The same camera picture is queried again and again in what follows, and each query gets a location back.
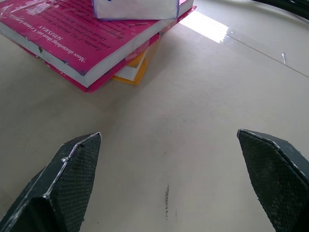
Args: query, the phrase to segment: textured rubber pad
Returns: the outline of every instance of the textured rubber pad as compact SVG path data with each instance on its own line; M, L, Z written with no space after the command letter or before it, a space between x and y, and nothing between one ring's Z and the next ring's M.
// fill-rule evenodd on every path
M275 230L309 231L308 161L287 141L267 134L239 130L238 138L253 189Z
M78 232L87 209L100 133L75 138L24 188L0 222L0 232Z

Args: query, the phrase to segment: pencil mark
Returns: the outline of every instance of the pencil mark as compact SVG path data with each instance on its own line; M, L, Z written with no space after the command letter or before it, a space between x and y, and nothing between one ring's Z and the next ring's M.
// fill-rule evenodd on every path
M165 191L165 217L166 221L168 220L168 212L169 212L169 185Z

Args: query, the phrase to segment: yellow book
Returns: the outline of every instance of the yellow book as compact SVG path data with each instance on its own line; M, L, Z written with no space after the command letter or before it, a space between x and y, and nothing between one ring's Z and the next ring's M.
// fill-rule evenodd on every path
M149 46L143 53L139 54L134 60L113 76L112 79L131 85L138 85L155 54L158 43L159 40Z

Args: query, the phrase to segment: stack of books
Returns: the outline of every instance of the stack of books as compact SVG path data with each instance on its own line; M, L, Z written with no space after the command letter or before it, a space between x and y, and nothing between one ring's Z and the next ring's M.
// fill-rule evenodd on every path
M176 20L102 21L94 17L91 0L7 0L0 6L0 33L81 90L93 92L115 74L138 83L160 32L192 10L193 0L180 0Z

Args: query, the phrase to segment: beige floor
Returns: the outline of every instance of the beige floor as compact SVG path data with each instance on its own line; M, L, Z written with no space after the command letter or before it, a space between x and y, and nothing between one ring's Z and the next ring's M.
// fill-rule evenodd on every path
M250 1L196 4L230 37L178 24L139 86L90 95L0 36L1 215L63 142L100 131L82 232L274 231L236 133L270 133L309 159L309 23Z

